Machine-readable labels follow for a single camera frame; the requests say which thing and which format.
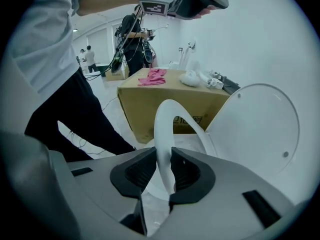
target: toilet lid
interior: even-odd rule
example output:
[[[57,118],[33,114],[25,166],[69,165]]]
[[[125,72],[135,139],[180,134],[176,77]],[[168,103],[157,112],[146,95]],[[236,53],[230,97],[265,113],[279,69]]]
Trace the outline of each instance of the toilet lid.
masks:
[[[219,158],[241,164],[264,179],[288,165],[299,132],[293,103],[268,84],[237,90],[206,130]]]

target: white floor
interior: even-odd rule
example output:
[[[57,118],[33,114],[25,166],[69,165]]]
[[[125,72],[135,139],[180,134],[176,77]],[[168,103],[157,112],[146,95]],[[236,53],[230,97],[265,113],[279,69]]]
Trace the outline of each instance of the white floor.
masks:
[[[142,149],[145,145],[138,143],[133,132],[130,129],[126,116],[120,105],[117,96],[117,87],[123,82],[121,81],[105,81],[103,79],[103,86],[101,81],[93,83],[92,85],[93,93],[97,96],[100,101],[103,113],[108,118],[114,129],[132,146],[137,149]],[[102,148],[92,145],[91,143],[80,138],[76,134],[70,132],[70,130],[61,122],[58,122],[60,132],[67,137],[75,146],[80,147],[93,159],[107,158],[114,156],[114,154],[103,150]],[[148,231],[148,236],[151,236],[165,221],[169,215],[169,204],[167,201],[160,200],[153,197],[147,191],[142,195],[144,219]]]

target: ceiling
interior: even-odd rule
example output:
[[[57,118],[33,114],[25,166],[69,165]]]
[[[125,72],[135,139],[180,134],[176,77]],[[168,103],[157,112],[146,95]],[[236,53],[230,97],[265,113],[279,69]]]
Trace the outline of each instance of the ceiling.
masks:
[[[86,16],[79,16],[75,14],[71,17],[71,21],[74,29],[78,29],[77,32],[73,33],[73,39],[81,36],[85,32],[101,25],[108,23],[117,19],[121,19],[124,16],[131,14],[135,8],[136,4],[129,4],[106,10],[99,13],[94,13]]]

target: toilet seat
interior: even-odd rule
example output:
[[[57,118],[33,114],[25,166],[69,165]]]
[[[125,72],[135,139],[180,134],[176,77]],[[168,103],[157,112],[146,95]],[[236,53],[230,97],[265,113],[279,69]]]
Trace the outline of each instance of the toilet seat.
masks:
[[[296,109],[291,100],[272,85],[257,83],[237,90],[205,132],[178,102],[165,100],[158,108],[154,123],[157,170],[146,188],[163,200],[168,200],[168,193],[173,193],[170,157],[171,147],[176,147],[172,123],[175,116],[182,117],[194,128],[207,155],[241,164],[266,181],[286,168],[299,142]]]

